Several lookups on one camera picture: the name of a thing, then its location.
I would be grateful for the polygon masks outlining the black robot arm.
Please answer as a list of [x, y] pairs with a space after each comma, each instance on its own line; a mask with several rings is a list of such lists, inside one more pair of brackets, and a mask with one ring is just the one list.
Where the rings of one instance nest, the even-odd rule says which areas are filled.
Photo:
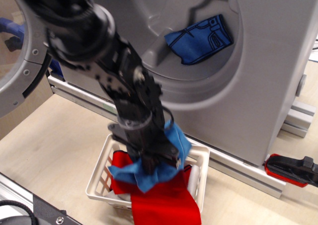
[[116, 31], [112, 15], [93, 0], [23, 0], [46, 29], [49, 54], [96, 80], [112, 99], [118, 122], [109, 130], [152, 174], [162, 162], [178, 168], [181, 153], [164, 133], [161, 88], [132, 45]]

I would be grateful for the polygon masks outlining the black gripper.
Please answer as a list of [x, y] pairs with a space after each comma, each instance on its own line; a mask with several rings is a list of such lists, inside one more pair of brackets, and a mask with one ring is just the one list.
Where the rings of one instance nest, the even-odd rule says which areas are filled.
[[120, 113], [118, 122], [110, 124], [108, 129], [113, 139], [127, 145], [130, 155], [142, 157], [142, 166], [146, 174], [152, 175], [161, 162], [179, 169], [182, 161], [179, 149], [164, 133], [163, 113]]

